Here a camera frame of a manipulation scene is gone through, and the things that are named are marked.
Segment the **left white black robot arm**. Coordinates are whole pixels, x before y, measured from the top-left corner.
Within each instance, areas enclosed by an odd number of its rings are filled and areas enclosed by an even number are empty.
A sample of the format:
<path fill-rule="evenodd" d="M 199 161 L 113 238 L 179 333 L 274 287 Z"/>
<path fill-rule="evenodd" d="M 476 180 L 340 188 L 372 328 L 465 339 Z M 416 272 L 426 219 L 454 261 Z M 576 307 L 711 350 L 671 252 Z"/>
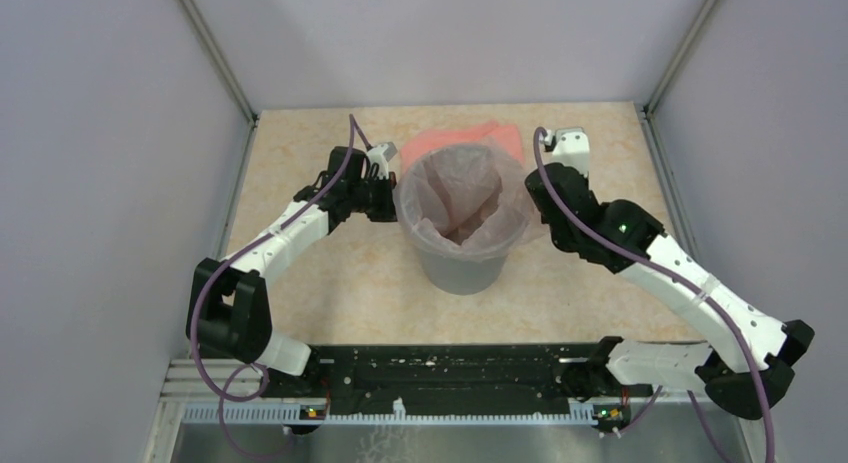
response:
<path fill-rule="evenodd" d="M 351 215 L 370 221 L 396 219 L 389 168 L 393 143 L 367 151 L 336 147 L 315 182 L 303 187 L 282 214 L 243 249 L 222 261 L 206 258 L 195 268 L 186 334 L 199 348 L 282 373 L 297 396 L 319 387 L 311 347 L 275 329 L 269 289 L 309 246 Z"/>

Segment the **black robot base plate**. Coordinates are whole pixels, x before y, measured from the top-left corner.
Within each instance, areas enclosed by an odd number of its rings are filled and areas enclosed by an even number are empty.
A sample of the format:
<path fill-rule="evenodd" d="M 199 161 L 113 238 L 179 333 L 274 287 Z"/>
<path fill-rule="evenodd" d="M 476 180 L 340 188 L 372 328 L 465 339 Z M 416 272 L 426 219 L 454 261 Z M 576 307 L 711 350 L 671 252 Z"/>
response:
<path fill-rule="evenodd" d="M 590 363 L 595 343 L 505 345 L 319 345 L 306 370 L 269 372 L 265 398 L 317 398 L 333 416 L 565 415 L 602 397 L 647 397 Z"/>

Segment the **pink cloth towel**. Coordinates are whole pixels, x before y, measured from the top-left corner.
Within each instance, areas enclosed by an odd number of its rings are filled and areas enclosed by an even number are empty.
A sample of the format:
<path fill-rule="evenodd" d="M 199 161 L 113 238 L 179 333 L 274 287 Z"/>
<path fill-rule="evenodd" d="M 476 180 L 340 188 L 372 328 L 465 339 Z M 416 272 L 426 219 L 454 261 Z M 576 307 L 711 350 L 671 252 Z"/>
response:
<path fill-rule="evenodd" d="M 514 124 L 501 124 L 495 120 L 464 129 L 424 130 L 399 150 L 401 173 L 425 154 L 448 146 L 464 143 L 491 143 L 520 164 L 525 163 L 519 128 Z"/>

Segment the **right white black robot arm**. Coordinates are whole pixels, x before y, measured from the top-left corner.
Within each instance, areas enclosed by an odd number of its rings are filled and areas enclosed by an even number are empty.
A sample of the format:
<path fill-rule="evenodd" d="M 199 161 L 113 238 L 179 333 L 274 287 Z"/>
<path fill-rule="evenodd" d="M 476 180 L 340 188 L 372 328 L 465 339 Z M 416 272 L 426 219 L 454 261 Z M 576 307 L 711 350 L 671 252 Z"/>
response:
<path fill-rule="evenodd" d="M 600 203 L 575 168 L 549 163 L 525 187 L 554 247 L 575 253 L 657 298 L 701 336 L 698 343 L 646 343 L 605 337 L 584 365 L 588 388 L 612 395 L 622 386 L 652 385 L 703 393 L 726 412 L 762 418 L 794 379 L 814 330 L 782 322 L 746 302 L 695 262 L 663 225 L 629 200 Z"/>

